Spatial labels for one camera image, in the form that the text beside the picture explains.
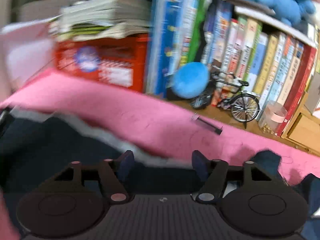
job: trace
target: bicycle wheel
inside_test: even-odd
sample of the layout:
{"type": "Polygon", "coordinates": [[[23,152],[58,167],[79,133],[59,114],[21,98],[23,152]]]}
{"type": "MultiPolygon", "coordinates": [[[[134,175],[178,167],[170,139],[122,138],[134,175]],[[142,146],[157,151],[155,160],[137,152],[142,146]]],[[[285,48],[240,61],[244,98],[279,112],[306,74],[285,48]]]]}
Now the bicycle wheel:
{"type": "Polygon", "coordinates": [[[238,122],[250,122],[260,111],[258,99],[250,94],[237,95],[231,104],[232,117],[238,122]]]}

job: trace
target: round logo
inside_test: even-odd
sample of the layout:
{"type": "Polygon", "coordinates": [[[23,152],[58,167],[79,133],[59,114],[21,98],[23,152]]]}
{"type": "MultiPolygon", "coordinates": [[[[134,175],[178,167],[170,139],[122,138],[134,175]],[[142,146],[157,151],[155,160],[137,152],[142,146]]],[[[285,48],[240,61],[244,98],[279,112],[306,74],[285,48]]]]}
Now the round logo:
{"type": "Polygon", "coordinates": [[[76,62],[83,72],[92,72],[98,69],[100,58],[95,47],[79,48],[76,55],[76,62]]]}

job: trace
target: bicycle seat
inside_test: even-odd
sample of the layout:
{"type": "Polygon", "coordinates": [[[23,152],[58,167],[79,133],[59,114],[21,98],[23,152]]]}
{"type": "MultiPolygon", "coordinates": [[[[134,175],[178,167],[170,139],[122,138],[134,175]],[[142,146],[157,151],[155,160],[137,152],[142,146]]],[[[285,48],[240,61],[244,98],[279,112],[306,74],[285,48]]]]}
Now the bicycle seat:
{"type": "Polygon", "coordinates": [[[238,82],[244,87],[248,87],[249,86],[249,83],[247,81],[238,80],[238,82]]]}

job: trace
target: silver bolt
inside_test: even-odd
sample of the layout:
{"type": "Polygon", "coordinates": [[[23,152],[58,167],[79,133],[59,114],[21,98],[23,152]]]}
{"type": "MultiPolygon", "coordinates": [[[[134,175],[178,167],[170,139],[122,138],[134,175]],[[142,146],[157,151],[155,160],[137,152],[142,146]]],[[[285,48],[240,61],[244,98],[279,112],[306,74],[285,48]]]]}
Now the silver bolt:
{"type": "Polygon", "coordinates": [[[214,195],[210,193],[202,193],[199,195],[199,199],[201,199],[202,201],[211,201],[214,200],[214,195]]]}
{"type": "Polygon", "coordinates": [[[126,198],[127,198],[126,195],[122,193],[115,193],[111,195],[111,199],[117,202],[124,201],[126,198]]]}

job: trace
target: bicycle tire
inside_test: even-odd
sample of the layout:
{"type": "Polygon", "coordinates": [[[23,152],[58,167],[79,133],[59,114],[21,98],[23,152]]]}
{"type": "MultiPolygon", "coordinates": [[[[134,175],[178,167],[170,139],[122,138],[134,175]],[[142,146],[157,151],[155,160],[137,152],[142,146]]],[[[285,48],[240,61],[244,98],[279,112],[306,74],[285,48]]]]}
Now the bicycle tire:
{"type": "Polygon", "coordinates": [[[232,117],[238,121],[238,122],[251,122],[252,120],[254,120],[258,114],[260,112],[260,105],[259,105],[259,100],[254,96],[254,95],[250,95],[250,94],[240,94],[240,95],[237,95],[234,99],[233,99],[233,103],[231,104],[231,115],[232,117]],[[257,104],[257,111],[255,112],[255,114],[250,118],[250,119],[247,119],[247,120],[241,120],[241,119],[238,119],[235,117],[235,109],[234,109],[234,103],[239,99],[239,98],[251,98],[253,99],[256,104],[257,104]]]}

